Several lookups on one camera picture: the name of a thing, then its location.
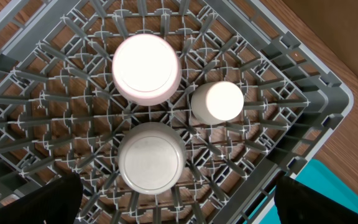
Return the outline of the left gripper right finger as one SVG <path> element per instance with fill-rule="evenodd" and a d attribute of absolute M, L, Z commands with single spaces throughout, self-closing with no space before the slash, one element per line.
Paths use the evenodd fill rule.
<path fill-rule="evenodd" d="M 282 224 L 358 224 L 358 213 L 288 176 L 277 181 L 274 202 Z"/>

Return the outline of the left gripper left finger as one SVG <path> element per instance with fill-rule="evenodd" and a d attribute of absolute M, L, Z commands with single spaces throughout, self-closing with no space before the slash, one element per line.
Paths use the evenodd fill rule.
<path fill-rule="evenodd" d="M 0 223 L 73 223 L 82 197 L 80 176 L 67 174 L 0 208 Z"/>

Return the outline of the grey bowl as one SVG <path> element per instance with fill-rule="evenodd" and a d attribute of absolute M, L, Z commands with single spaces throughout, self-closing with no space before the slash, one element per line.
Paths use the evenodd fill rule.
<path fill-rule="evenodd" d="M 119 172 L 140 194 L 157 195 L 173 187 L 185 163 L 184 141 L 163 123 L 137 125 L 126 133 L 118 148 Z"/>

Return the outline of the white cup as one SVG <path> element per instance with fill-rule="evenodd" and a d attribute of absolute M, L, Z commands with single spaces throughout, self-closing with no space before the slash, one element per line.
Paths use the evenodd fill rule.
<path fill-rule="evenodd" d="M 211 82 L 199 86 L 191 97 L 195 118 L 208 125 L 234 119 L 244 106 L 244 94 L 232 82 Z"/>

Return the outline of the small pink plate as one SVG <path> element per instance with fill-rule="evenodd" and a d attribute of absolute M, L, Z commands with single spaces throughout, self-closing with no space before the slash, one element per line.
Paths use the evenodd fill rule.
<path fill-rule="evenodd" d="M 125 99 L 153 106 L 167 101 L 178 89 L 181 62 L 166 40 L 152 34 L 136 34 L 116 49 L 112 77 Z"/>

